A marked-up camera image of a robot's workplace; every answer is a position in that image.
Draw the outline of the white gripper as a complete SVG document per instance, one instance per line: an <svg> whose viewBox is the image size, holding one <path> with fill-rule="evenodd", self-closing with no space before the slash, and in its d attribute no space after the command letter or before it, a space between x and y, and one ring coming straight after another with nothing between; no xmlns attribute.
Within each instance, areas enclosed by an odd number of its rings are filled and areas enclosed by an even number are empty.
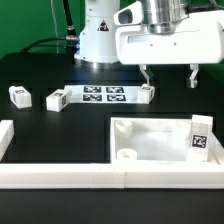
<svg viewBox="0 0 224 224"><path fill-rule="evenodd" d="M149 33L146 25L122 26L115 35L122 64L137 64L150 87L151 70L146 65L191 64L188 88L198 85L198 64L219 63L224 59L224 11L192 13L174 33Z"/></svg>

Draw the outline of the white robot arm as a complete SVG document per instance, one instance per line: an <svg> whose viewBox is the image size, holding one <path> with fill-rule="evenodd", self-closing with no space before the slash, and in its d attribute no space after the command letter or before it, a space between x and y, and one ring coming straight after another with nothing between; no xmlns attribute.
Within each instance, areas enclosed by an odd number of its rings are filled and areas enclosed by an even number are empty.
<svg viewBox="0 0 224 224"><path fill-rule="evenodd" d="M85 0L85 27L74 58L93 68L120 62L137 65L188 65L190 86L201 64L224 60L224 7L189 0Z"/></svg>

